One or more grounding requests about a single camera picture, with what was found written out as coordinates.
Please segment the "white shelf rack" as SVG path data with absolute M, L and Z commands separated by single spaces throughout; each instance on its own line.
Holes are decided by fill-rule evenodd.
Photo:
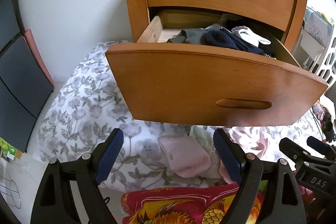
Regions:
M 301 30 L 292 50 L 299 65 L 315 73 L 329 47 L 334 30 L 334 21 L 325 14 L 306 7 Z

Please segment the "pink socks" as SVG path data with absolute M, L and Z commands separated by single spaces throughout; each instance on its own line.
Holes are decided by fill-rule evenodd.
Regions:
M 210 167 L 210 156 L 192 136 L 163 136 L 158 141 L 170 169 L 178 176 L 195 177 Z

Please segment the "navy folded clothing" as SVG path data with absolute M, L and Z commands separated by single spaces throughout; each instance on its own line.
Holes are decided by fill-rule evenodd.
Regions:
M 243 39 L 235 36 L 225 28 L 220 28 L 219 30 L 215 30 L 213 28 L 210 29 L 205 33 L 204 40 L 207 46 L 228 48 L 231 50 L 249 52 L 257 55 L 265 54 L 265 52 L 259 47 L 245 42 Z

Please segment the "black clothing in drawer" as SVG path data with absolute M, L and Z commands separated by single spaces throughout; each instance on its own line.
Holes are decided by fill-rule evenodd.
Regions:
M 264 38 L 270 41 L 270 44 L 263 44 L 263 43 L 259 43 L 259 47 L 265 51 L 265 53 L 267 53 L 268 55 L 282 60 L 285 60 L 285 55 L 286 55 L 286 49 L 284 48 L 284 46 L 281 44 L 281 42 L 273 35 L 271 34 L 269 31 L 267 30 L 261 30 L 258 32 L 258 34 Z

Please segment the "colourful items on bed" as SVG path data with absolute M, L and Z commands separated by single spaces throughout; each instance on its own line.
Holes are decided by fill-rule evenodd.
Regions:
M 313 114 L 317 118 L 322 133 L 325 135 L 325 142 L 331 143 L 335 141 L 334 121 L 329 110 L 319 101 L 313 105 Z

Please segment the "dark blue cabinet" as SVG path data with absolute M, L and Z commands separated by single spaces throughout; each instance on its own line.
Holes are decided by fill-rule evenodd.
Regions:
M 22 152 L 54 90 L 27 39 L 18 0 L 1 0 L 1 138 Z

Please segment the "pink garment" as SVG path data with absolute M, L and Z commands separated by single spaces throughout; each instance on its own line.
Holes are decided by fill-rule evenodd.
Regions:
M 265 136 L 263 130 L 259 127 L 223 127 L 223 131 L 227 134 L 230 140 L 234 143 L 240 145 L 245 153 L 253 153 L 260 160 L 267 160 L 266 152 L 268 150 L 268 138 Z M 215 150 L 218 163 L 213 163 L 216 165 L 215 169 L 217 171 L 217 179 L 223 179 L 224 184 L 232 184 L 233 180 L 230 176 L 219 156 L 219 152 Z

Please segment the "red floral blanket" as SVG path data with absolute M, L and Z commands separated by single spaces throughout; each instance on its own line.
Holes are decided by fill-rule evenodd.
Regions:
M 157 188 L 122 196 L 122 223 L 220 223 L 234 200 L 236 183 L 210 188 Z

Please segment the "white lattice basket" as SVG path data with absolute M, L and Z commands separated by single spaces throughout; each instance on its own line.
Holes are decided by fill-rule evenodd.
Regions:
M 319 59 L 313 72 L 324 79 L 329 88 L 335 83 L 335 35 L 331 38 L 323 59 Z

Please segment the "floral grey white bedding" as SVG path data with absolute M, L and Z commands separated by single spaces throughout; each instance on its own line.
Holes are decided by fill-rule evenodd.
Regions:
M 193 125 L 135 119 L 116 83 L 106 57 L 110 47 L 125 41 L 97 45 L 77 66 L 47 111 L 38 132 L 42 161 L 77 160 L 105 141 L 112 129 L 123 131 L 123 146 L 102 186 L 122 193 L 167 186 L 208 187 L 224 180 L 180 180 L 167 175 L 169 163 L 158 139 L 189 135 Z M 212 135 L 215 127 L 196 125 Z

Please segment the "grey folded clothing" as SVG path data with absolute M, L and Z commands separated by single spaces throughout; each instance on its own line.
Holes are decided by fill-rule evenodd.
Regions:
M 169 38 L 168 43 L 184 43 L 195 45 L 206 45 L 205 35 L 210 30 L 220 30 L 222 26 L 220 24 L 213 24 L 206 28 L 187 28 L 181 30 L 174 38 Z

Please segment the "pink board beside cabinet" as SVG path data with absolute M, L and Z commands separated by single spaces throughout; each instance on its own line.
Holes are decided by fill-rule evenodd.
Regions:
M 35 61 L 37 62 L 37 65 L 40 67 L 43 74 L 46 76 L 46 78 L 50 82 L 50 84 L 52 86 L 55 86 L 55 83 L 54 83 L 54 81 L 53 81 L 53 79 L 52 79 L 52 77 L 49 73 L 49 70 L 47 69 L 47 67 L 45 65 L 45 62 L 43 61 L 42 56 L 41 56 L 41 54 L 38 50 L 38 47 L 37 47 L 37 44 L 34 40 L 33 33 L 31 31 L 31 29 L 28 29 L 28 30 L 25 31 L 24 38 L 25 38 L 25 41 L 26 41 L 31 53 L 33 54 L 33 57 L 34 57 Z

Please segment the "white sock pair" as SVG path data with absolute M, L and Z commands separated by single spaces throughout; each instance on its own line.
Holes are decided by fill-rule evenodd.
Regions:
M 245 42 L 252 44 L 255 47 L 262 45 L 270 45 L 271 41 L 262 36 L 255 34 L 250 28 L 246 26 L 234 27 L 231 30 L 232 34 L 243 39 Z

